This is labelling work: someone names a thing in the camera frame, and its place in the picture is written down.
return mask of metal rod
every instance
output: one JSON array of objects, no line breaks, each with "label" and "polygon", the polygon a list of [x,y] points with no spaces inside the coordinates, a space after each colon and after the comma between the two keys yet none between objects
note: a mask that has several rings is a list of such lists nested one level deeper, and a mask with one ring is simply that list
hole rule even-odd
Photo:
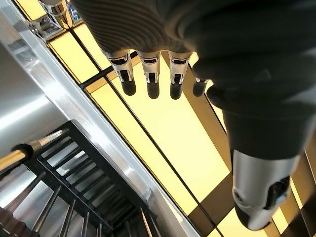
[{"label": "metal rod", "polygon": [[59,194],[59,191],[61,190],[61,186],[58,187],[58,189],[53,193],[53,195],[50,197],[48,203],[46,204],[44,210],[41,212],[38,220],[36,221],[36,223],[34,224],[33,226],[33,231],[35,232],[39,232],[40,229],[42,228],[53,204],[55,203],[57,197],[58,197],[58,194]]},{"label": "metal rod", "polygon": [[148,223],[147,223],[147,220],[146,220],[145,214],[144,214],[144,212],[143,212],[143,209],[140,209],[140,210],[141,210],[141,212],[142,212],[143,221],[144,221],[144,224],[145,224],[145,227],[146,227],[146,230],[147,230],[148,236],[149,236],[149,237],[153,237],[152,232],[151,232],[151,230],[150,230],[150,228],[149,228],[149,226],[148,226]]},{"label": "metal rod", "polygon": [[101,174],[98,178],[96,178],[95,180],[93,180],[91,183],[88,184],[88,186],[82,190],[80,193],[81,194],[85,194],[86,192],[88,192],[89,190],[91,190],[92,188],[94,188],[97,184],[100,183],[100,181],[102,179],[105,178],[105,175],[104,174]]},{"label": "metal rod", "polygon": [[81,237],[86,237],[86,236],[87,236],[89,215],[90,215],[90,213],[87,212],[87,214],[86,214],[85,217],[84,217],[83,225],[82,225],[82,231],[81,231]]},{"label": "metal rod", "polygon": [[88,178],[91,174],[93,174],[94,172],[96,172],[99,169],[98,166],[93,167],[89,172],[87,172],[86,174],[84,174],[82,177],[80,177],[77,181],[75,181],[72,185],[75,187],[77,186],[79,183],[81,183],[82,181],[84,181],[86,178]]},{"label": "metal rod", "polygon": [[113,224],[113,226],[117,226],[116,223],[120,220],[123,219],[124,216],[126,216],[127,213],[129,213],[132,209],[134,209],[135,207],[131,204],[131,203],[125,203],[125,208],[123,208],[120,212],[118,212],[118,214],[116,215],[115,218],[113,218],[113,220],[111,221],[111,224]]},{"label": "metal rod", "polygon": [[128,234],[128,237],[132,237],[132,233],[130,231],[130,226],[129,226],[129,222],[128,221],[125,221],[125,228],[127,230],[127,234]]},{"label": "metal rod", "polygon": [[46,156],[44,158],[44,160],[49,160],[50,158],[52,158],[53,156],[55,156],[56,154],[61,152],[63,149],[65,149],[66,147],[68,147],[72,143],[73,143],[73,141],[71,139],[67,140],[63,145],[61,145],[60,147],[56,148],[51,154]]},{"label": "metal rod", "polygon": [[63,226],[61,228],[59,237],[66,237],[67,236],[68,228],[70,226],[71,217],[73,216],[73,212],[74,212],[75,203],[76,203],[76,200],[73,200],[73,202],[70,204],[70,206],[68,208],[66,218],[65,218]]},{"label": "metal rod", "polygon": [[80,164],[78,164],[76,167],[74,167],[73,169],[69,170],[66,174],[64,174],[63,178],[68,178],[70,175],[72,175],[73,173],[79,173],[80,171],[82,171],[84,168],[86,168],[88,165],[92,164],[93,161],[90,160],[89,158],[85,159],[84,161],[82,161]]},{"label": "metal rod", "polygon": [[62,167],[64,164],[66,164],[68,161],[70,161],[72,158],[74,158],[76,155],[78,155],[81,151],[82,151],[82,149],[80,147],[76,147],[68,155],[66,155],[62,161],[57,163],[54,166],[54,168],[58,169],[58,168]]},{"label": "metal rod", "polygon": [[68,129],[59,130],[57,132],[54,132],[42,139],[39,139],[38,142],[41,144],[42,147],[47,145],[48,143],[51,143],[52,141],[56,140],[57,138],[60,138],[62,135],[65,135],[68,132]]},{"label": "metal rod", "polygon": [[120,197],[118,201],[115,201],[113,205],[110,205],[110,208],[103,213],[103,216],[110,215],[111,212],[117,211],[117,209],[119,209],[126,201],[127,199],[125,197]]},{"label": "metal rod", "polygon": [[117,199],[117,197],[120,196],[120,192],[115,185],[112,185],[109,188],[108,192],[111,192],[111,194],[105,197],[104,201],[100,205],[97,206],[97,210],[100,211],[101,213],[103,213],[102,210],[104,209],[105,206],[108,206],[109,203],[111,203],[113,200]]},{"label": "metal rod", "polygon": [[11,152],[10,154],[0,158],[0,171],[8,168],[10,165],[24,159],[26,156],[20,150]]},{"label": "metal rod", "polygon": [[45,176],[45,172],[41,173],[35,180],[33,180],[25,190],[22,191],[11,203],[9,203],[5,209],[14,212],[15,209],[23,202],[23,200],[27,197],[28,194],[35,188],[35,186],[41,181],[41,179]]},{"label": "metal rod", "polygon": [[108,180],[106,181],[106,183],[95,191],[95,195],[93,195],[89,199],[89,201],[88,201],[89,203],[92,203],[94,200],[96,200],[106,189],[108,189],[112,185],[111,180],[109,178],[107,178],[107,179]]},{"label": "metal rod", "polygon": [[102,223],[99,224],[97,229],[97,237],[102,237]]}]

